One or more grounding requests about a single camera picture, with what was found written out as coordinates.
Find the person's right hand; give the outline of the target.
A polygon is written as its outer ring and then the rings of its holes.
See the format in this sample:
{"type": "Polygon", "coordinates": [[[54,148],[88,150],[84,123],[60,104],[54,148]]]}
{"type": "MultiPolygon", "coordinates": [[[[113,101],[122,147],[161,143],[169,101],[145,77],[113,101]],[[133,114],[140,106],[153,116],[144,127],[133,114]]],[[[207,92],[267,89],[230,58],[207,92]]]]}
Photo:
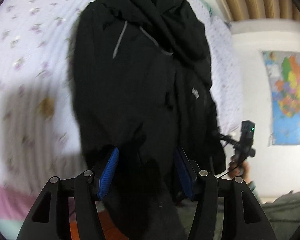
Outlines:
{"type": "Polygon", "coordinates": [[[242,177],[242,179],[249,184],[251,182],[250,179],[250,166],[249,163],[245,160],[241,165],[237,165],[237,159],[233,155],[230,158],[229,168],[228,168],[228,176],[230,179],[235,177],[242,177]]]}

